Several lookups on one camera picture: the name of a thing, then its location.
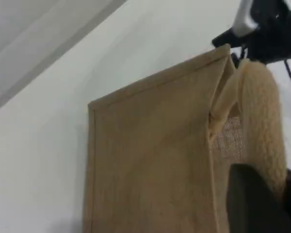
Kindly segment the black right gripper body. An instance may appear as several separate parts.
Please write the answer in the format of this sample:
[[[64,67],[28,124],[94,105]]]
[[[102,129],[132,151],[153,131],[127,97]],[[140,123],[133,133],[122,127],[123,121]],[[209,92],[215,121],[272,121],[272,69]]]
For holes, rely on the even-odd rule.
[[[258,26],[247,57],[264,64],[291,59],[291,0],[255,0],[250,13]]]

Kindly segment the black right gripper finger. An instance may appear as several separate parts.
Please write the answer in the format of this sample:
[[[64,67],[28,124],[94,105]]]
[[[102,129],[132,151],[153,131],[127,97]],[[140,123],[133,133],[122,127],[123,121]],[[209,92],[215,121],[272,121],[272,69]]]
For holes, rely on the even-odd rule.
[[[229,44],[231,47],[241,47],[246,43],[248,36],[237,36],[234,34],[232,28],[228,29],[224,33],[215,37],[212,40],[212,45],[214,47],[220,47],[225,44]]]
[[[239,67],[240,62],[241,62],[241,58],[236,53],[233,52],[231,54],[231,59],[232,59],[234,66]]]

